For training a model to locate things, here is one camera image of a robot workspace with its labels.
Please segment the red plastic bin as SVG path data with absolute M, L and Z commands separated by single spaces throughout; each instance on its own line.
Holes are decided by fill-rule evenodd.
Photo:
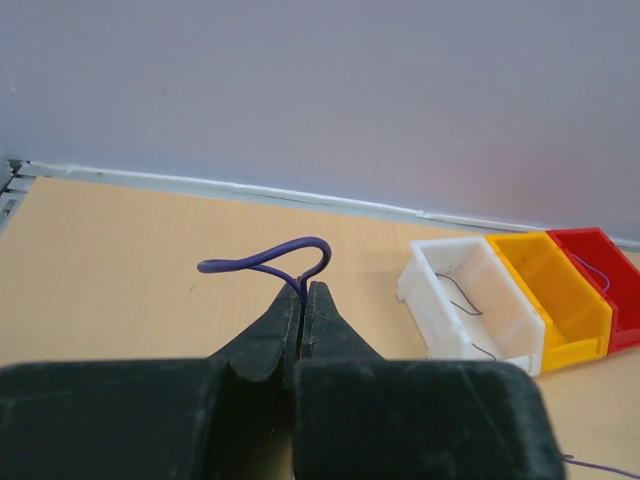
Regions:
M 639 346 L 639 270 L 599 227 L 546 233 L 612 307 L 608 354 Z

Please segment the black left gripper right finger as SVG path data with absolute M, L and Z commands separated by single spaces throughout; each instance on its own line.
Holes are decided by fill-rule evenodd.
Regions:
M 295 365 L 298 479 L 561 479 L 544 401 L 492 360 L 387 360 L 311 285 Z

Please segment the yellow plastic bin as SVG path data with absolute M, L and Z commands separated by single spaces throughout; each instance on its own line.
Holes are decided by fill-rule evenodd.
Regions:
M 547 233 L 486 240 L 544 321 L 543 373 L 607 355 L 612 307 Z

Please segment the white plastic bin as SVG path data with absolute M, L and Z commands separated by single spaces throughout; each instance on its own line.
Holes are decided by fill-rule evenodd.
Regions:
M 397 280 L 430 359 L 494 360 L 541 373 L 545 324 L 483 237 L 418 240 Z

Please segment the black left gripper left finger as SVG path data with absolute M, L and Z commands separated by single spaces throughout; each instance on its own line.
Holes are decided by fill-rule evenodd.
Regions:
M 286 479 L 279 403 L 300 304 L 202 358 L 31 362 L 1 371 L 5 479 Z

